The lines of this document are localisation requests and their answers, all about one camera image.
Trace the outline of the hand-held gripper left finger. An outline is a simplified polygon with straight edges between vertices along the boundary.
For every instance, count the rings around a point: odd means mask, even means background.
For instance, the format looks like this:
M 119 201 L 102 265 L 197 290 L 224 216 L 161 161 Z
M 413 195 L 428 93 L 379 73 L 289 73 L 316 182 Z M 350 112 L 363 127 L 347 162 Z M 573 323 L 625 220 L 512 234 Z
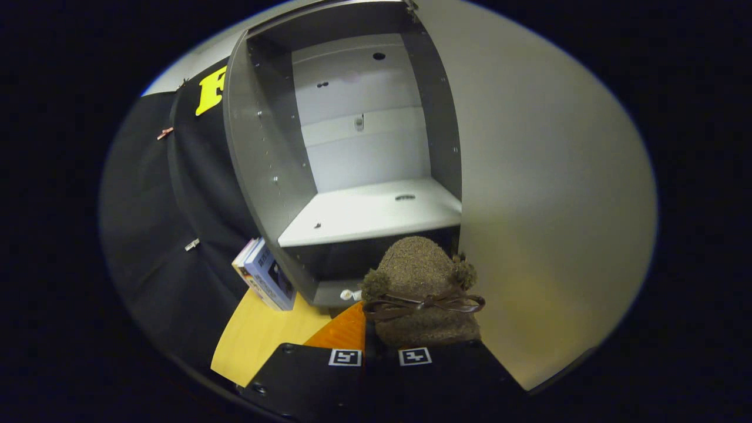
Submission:
M 282 343 L 239 396 L 291 422 L 360 422 L 365 318 L 362 303 L 304 344 Z

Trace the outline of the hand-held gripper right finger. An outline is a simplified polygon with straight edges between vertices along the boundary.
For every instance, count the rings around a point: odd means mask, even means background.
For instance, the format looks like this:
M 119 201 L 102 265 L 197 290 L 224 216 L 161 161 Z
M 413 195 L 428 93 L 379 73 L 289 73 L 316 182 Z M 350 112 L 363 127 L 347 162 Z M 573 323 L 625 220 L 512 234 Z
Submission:
M 527 397 L 481 341 L 366 349 L 368 422 L 504 422 Z

